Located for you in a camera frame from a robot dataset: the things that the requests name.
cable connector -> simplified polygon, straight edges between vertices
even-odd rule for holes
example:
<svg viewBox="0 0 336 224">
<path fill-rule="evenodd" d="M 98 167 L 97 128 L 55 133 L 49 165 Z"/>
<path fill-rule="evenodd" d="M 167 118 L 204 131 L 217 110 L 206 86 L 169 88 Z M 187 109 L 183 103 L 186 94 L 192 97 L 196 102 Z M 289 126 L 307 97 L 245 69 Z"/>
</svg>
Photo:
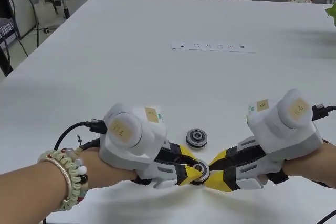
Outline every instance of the cable connector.
<svg viewBox="0 0 336 224">
<path fill-rule="evenodd" d="M 90 128 L 91 132 L 106 134 L 107 128 L 103 120 L 92 119 L 90 122 L 87 122 L 87 124 L 87 127 Z"/>
<path fill-rule="evenodd" d="M 312 107 L 313 110 L 313 118 L 312 121 L 326 118 L 329 115 L 329 112 L 336 110 L 336 106 L 328 106 L 324 107 L 324 105 L 321 103 L 319 105 L 314 105 Z"/>
</svg>

forearm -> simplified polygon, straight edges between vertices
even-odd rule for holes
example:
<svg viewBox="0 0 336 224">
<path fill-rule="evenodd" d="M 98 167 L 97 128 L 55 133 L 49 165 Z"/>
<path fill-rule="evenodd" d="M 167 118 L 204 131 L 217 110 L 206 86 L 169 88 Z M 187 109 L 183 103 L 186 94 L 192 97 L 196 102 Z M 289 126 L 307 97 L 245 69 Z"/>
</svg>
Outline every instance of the forearm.
<svg viewBox="0 0 336 224">
<path fill-rule="evenodd" d="M 336 146 L 323 143 L 307 156 L 285 161 L 283 170 L 288 176 L 302 176 L 336 189 Z"/>
<path fill-rule="evenodd" d="M 0 222 L 39 223 L 59 207 L 66 193 L 64 176 L 50 162 L 3 174 L 0 176 Z"/>
</svg>

human arm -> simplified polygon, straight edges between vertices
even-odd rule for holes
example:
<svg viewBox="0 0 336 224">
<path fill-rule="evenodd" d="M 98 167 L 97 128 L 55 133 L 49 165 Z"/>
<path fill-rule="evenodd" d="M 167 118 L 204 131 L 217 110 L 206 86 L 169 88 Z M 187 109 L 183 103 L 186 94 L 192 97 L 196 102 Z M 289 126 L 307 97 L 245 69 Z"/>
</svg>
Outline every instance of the human arm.
<svg viewBox="0 0 336 224">
<path fill-rule="evenodd" d="M 134 180 L 133 171 L 113 168 L 100 160 L 97 148 L 80 154 L 89 177 L 89 187 L 101 188 L 122 180 Z M 67 196 L 67 184 L 61 171 L 50 162 L 42 162 L 0 175 L 0 222 L 39 223 L 57 209 Z"/>
<path fill-rule="evenodd" d="M 309 155 L 285 161 L 283 171 L 287 176 L 302 176 L 336 189 L 336 146 L 323 143 Z"/>
</svg>

bracelet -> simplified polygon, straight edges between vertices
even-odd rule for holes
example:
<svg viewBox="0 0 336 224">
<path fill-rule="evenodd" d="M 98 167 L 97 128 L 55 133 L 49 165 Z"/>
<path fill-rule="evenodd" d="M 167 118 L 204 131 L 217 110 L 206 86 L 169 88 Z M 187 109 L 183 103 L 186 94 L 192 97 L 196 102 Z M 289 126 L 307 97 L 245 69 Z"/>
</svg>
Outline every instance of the bracelet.
<svg viewBox="0 0 336 224">
<path fill-rule="evenodd" d="M 62 200 L 62 205 L 68 203 L 69 200 L 70 200 L 71 194 L 72 194 L 72 185 L 71 185 L 71 179 L 70 179 L 69 174 L 67 173 L 67 170 L 65 170 L 64 167 L 59 162 L 57 162 L 55 159 L 52 159 L 50 157 L 41 158 L 38 162 L 39 163 L 40 162 L 51 162 L 54 165 L 56 165 L 57 168 L 62 172 L 62 174 L 63 174 L 63 176 L 64 176 L 64 178 L 67 182 L 67 185 L 68 185 L 68 196 L 67 196 L 66 199 Z"/>
<path fill-rule="evenodd" d="M 68 195 L 56 211 L 70 210 L 84 199 L 89 189 L 87 168 L 72 148 L 45 152 L 40 156 L 38 162 L 55 164 L 67 182 Z"/>
</svg>

gold bangle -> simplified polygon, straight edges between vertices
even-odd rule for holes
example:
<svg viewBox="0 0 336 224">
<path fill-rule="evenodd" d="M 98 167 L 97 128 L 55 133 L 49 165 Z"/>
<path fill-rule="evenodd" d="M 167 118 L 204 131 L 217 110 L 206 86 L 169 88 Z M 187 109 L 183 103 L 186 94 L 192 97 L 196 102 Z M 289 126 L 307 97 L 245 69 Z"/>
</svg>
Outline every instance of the gold bangle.
<svg viewBox="0 0 336 224">
<path fill-rule="evenodd" d="M 41 162 L 51 162 L 54 165 L 56 165 L 57 168 L 62 172 L 62 174 L 64 176 L 64 179 L 66 180 L 67 185 L 68 185 L 68 196 L 67 196 L 66 199 L 63 199 L 63 201 L 61 203 L 61 206 L 68 203 L 70 201 L 70 197 L 72 195 L 72 184 L 71 184 L 71 179 L 70 179 L 70 176 L 69 176 L 67 170 L 65 170 L 65 168 L 58 161 L 56 161 L 55 159 L 49 158 L 49 157 L 44 157 L 44 158 L 40 159 L 38 162 L 39 163 L 41 163 Z"/>
</svg>

